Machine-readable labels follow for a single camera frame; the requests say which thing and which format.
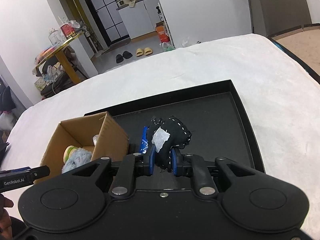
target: black slipper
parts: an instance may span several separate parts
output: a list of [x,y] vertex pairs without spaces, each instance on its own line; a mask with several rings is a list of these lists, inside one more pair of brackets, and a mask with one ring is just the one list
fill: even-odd
[[129,58],[132,57],[132,54],[131,54],[130,52],[128,52],[128,51],[125,51],[125,52],[122,54],[122,56],[123,56],[125,59],[129,59]]
[[118,55],[116,56],[116,62],[117,62],[117,63],[120,63],[120,62],[122,62],[122,61],[123,61],[122,55],[118,54]]

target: white blanket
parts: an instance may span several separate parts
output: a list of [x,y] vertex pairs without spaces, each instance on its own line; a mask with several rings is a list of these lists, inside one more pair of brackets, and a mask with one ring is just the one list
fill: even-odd
[[[301,188],[310,210],[302,229],[320,238],[320,86],[262,36],[197,44],[90,78],[25,111],[2,169],[36,167],[61,120],[173,90],[231,79],[249,116],[266,173]],[[6,192],[19,217],[25,188]]]

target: plush toy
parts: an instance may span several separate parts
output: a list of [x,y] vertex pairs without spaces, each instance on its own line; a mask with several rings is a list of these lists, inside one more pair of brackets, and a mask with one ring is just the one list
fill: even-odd
[[155,164],[171,172],[170,150],[172,147],[184,149],[190,143],[191,132],[176,117],[167,120],[153,118],[147,130],[148,147],[156,146]]
[[63,162],[65,163],[61,173],[71,171],[91,161],[92,153],[74,146],[69,146],[63,155]]

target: blue fluffy toy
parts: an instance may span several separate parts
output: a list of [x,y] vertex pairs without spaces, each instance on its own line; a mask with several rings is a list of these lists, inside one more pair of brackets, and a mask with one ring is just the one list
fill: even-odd
[[77,148],[74,149],[72,154],[70,154],[67,158],[67,161],[65,165],[62,168],[61,173],[65,173],[68,171],[71,171],[75,168],[78,168],[86,163],[89,163],[91,161],[92,154],[91,152],[82,149],[82,148]]

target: human hand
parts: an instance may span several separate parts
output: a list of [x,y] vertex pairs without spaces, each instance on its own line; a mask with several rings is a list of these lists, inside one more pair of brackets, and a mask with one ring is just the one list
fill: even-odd
[[0,233],[6,239],[12,239],[11,219],[5,207],[13,207],[13,202],[0,194]]

